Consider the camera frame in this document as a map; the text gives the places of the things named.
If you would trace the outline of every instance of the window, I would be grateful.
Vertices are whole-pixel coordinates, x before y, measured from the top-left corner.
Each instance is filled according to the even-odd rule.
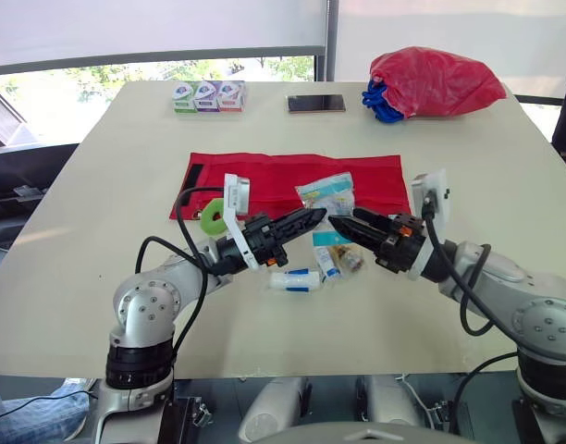
[[[552,142],[552,134],[560,116],[560,105],[521,103],[525,114],[534,122],[546,140]]]
[[[313,81],[314,57],[252,57],[49,69],[0,76],[0,94],[40,142],[81,142],[130,80]]]

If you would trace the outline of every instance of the green ring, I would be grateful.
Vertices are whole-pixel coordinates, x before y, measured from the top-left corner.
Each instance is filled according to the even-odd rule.
[[[207,204],[201,212],[201,229],[209,236],[221,234],[228,227],[223,219],[224,198],[217,197]]]

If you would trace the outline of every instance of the small bottle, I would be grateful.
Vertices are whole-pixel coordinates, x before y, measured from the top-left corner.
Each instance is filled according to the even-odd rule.
[[[348,245],[335,245],[332,247],[343,271],[358,272],[363,266],[363,258],[354,252]]]
[[[316,256],[316,262],[320,266],[322,273],[324,273],[325,279],[340,278],[340,270],[338,270],[335,262],[332,260],[332,256],[327,247],[314,247],[314,254]]]

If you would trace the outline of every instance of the red cloth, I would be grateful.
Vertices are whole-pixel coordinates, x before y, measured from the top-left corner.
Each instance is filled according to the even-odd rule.
[[[260,212],[271,218],[302,207],[295,187],[339,173],[353,177],[355,204],[383,215],[410,213],[399,155],[332,159],[316,154],[199,154],[191,153],[181,191],[191,187],[223,187],[226,173],[250,179],[249,215]],[[191,195],[182,207],[185,219],[194,219],[219,192]],[[172,208],[171,219],[176,218]]]
[[[370,74],[387,85],[382,95],[405,117],[457,116],[507,97],[484,63],[437,49],[411,46],[383,54]]]

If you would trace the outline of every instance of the red plastic bag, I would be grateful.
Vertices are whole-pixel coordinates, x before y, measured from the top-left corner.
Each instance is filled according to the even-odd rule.
[[[485,108],[507,94],[482,62],[411,46],[372,62],[371,79],[384,82],[390,106],[405,117],[457,116]]]

